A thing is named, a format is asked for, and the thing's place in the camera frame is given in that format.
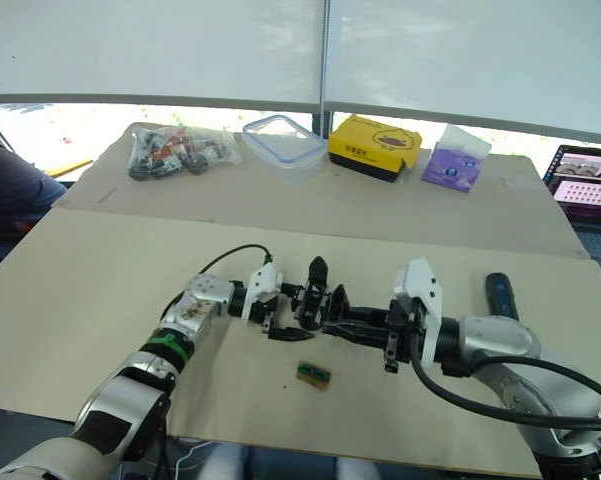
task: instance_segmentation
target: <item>laptop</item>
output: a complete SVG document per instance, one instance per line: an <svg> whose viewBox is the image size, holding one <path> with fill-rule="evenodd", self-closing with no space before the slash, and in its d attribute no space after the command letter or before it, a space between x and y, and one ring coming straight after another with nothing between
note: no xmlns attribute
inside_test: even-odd
<svg viewBox="0 0 601 480"><path fill-rule="evenodd" d="M543 180L601 267L601 149L560 145Z"/></svg>

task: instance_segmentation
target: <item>clear plastic food container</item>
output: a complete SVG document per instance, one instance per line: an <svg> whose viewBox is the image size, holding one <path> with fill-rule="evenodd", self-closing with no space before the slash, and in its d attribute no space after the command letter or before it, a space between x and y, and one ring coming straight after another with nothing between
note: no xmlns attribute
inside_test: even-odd
<svg viewBox="0 0 601 480"><path fill-rule="evenodd" d="M313 178L326 164L326 140L284 115L249 123L242 132L255 156L274 166L287 183Z"/></svg>

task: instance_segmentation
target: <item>beige table surface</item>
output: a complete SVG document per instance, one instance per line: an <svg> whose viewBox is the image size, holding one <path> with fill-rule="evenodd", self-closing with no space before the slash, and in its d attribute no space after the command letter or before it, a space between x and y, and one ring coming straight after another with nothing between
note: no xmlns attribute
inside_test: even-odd
<svg viewBox="0 0 601 480"><path fill-rule="evenodd" d="M487 314L484 278L506 272L518 309L544 345L601 381L601 271L591 260L310 235L55 208L0 265L0 408L72 420L139 348L167 301L207 261L260 242L290 282L322 255L330 285L355 305L387 307L399 266L426 257L444 314ZM261 255L218 264L247 279ZM285 309L284 319L290 315ZM326 392L295 378L298 361L333 371ZM436 380L497 403L473 379ZM408 365L385 373L382 352L327 335L296 344L218 319L174 394L170 432L436 468L537 475L515 427L429 393Z"/></svg>
<svg viewBox="0 0 601 480"><path fill-rule="evenodd" d="M56 206L304 233L589 258L528 158L491 155L470 194L420 180L429 156L394 184L327 164L282 183L239 139L244 162L204 175L137 182L127 128Z"/></svg>

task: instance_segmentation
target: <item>clear plastic bag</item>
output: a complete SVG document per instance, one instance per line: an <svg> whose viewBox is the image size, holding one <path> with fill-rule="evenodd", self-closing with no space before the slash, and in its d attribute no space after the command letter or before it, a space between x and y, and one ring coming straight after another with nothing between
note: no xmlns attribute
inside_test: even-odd
<svg viewBox="0 0 601 480"><path fill-rule="evenodd" d="M240 163L233 135L193 127L133 129L127 174L134 180L164 178L188 171L200 175L218 163Z"/></svg>

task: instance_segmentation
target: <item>yellow tissue box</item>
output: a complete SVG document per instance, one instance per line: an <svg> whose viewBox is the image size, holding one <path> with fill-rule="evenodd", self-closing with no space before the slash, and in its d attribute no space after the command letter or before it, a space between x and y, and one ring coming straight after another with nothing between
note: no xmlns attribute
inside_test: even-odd
<svg viewBox="0 0 601 480"><path fill-rule="evenodd" d="M416 132L351 115L331 134L328 149L336 165L393 182L405 165L416 164L421 143Z"/></svg>

